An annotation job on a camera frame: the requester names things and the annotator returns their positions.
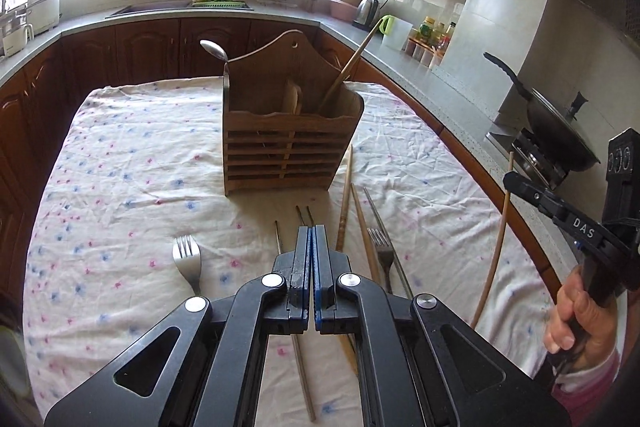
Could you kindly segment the pink sleeve forearm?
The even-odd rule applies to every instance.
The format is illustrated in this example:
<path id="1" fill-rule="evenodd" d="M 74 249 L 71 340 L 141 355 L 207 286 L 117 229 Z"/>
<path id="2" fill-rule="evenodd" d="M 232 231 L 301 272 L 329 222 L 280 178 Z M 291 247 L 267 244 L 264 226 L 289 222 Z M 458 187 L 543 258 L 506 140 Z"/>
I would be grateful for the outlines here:
<path id="1" fill-rule="evenodd" d="M 570 414 L 573 426 L 579 426 L 611 388 L 620 369 L 620 354 L 610 355 L 592 369 L 561 375 L 552 388 L 552 397 Z"/>

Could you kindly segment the person's right hand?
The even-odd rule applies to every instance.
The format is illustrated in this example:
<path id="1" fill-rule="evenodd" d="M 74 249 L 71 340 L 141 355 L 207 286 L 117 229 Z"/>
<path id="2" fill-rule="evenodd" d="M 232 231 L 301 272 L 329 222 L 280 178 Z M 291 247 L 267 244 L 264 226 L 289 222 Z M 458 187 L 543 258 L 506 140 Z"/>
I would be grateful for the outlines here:
<path id="1" fill-rule="evenodd" d="M 576 265 L 556 294 L 544 331 L 544 347 L 552 355 L 570 351 L 577 343 L 570 329 L 570 321 L 575 320 L 585 331 L 586 340 L 567 372 L 594 369 L 615 349 L 617 317 L 616 300 L 611 299 L 605 307 L 600 307 L 585 290 L 582 268 Z"/>

